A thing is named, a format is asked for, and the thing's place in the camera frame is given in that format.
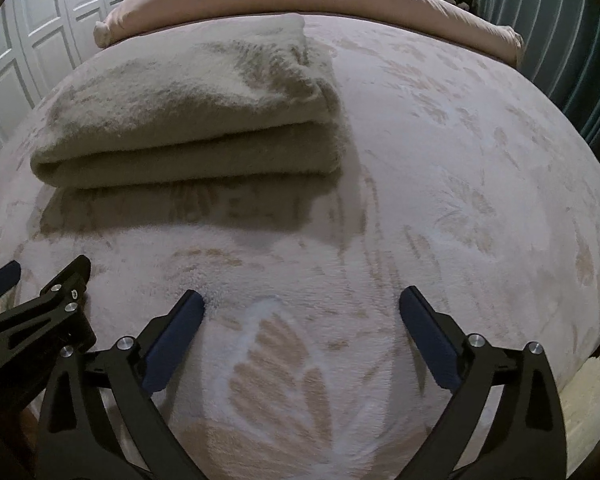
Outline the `pink folded duvet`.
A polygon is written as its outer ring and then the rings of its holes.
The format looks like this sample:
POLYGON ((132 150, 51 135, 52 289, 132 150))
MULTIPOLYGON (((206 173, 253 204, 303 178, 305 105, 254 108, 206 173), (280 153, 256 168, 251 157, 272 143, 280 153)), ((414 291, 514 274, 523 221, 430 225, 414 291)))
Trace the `pink folded duvet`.
POLYGON ((179 24, 263 13, 317 13, 365 18, 423 32, 510 65, 524 56, 524 40, 444 0, 123 0, 93 30, 97 47, 179 24))

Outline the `beige knit sweater black hearts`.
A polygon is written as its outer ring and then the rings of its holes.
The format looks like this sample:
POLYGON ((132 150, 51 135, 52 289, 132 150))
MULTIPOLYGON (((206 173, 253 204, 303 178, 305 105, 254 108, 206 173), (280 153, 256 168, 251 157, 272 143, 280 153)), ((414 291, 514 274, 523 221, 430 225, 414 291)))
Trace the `beige knit sweater black hearts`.
POLYGON ((298 14, 124 40, 58 84, 32 136, 56 188, 331 174, 346 144, 332 60, 298 14))

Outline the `cream fluffy rug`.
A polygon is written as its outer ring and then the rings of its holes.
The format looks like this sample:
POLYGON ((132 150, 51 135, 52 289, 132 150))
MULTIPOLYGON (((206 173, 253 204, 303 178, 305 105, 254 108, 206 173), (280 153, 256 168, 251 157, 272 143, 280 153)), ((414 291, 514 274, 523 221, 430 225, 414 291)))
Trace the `cream fluffy rug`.
POLYGON ((560 393, 567 441, 567 477, 600 442, 600 358, 589 358, 560 393))

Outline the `white panelled wardrobe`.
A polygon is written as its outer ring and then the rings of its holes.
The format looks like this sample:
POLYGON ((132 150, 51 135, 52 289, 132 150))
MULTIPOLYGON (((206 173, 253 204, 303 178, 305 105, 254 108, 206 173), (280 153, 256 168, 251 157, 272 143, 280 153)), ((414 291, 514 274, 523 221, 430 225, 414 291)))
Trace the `white panelled wardrobe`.
POLYGON ((121 1, 4 1, 0 7, 0 151, 42 97, 99 51, 94 26, 121 1))

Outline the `teal striped curtain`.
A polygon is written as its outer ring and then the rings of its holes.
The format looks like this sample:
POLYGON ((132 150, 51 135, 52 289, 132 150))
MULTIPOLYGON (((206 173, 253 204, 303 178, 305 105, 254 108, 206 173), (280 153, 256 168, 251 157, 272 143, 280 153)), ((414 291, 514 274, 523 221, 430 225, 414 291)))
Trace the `teal striped curtain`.
POLYGON ((475 0, 480 18, 524 38, 519 70, 600 161, 600 5, 596 0, 475 0))

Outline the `pink butterfly pattern bedspread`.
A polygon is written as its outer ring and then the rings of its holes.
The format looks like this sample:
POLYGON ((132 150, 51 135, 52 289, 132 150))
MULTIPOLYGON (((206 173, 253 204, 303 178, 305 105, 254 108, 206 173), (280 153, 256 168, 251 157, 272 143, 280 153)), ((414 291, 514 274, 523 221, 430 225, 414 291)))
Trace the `pink butterfly pattern bedspread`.
POLYGON ((91 259, 102 348, 186 289, 207 312, 158 403, 212 479, 392 479, 448 394, 398 312, 416 286, 565 385, 600 344, 600 163, 513 68, 384 24, 310 15, 350 150, 339 174, 61 191, 33 136, 0 154, 0 266, 34 296, 91 259))

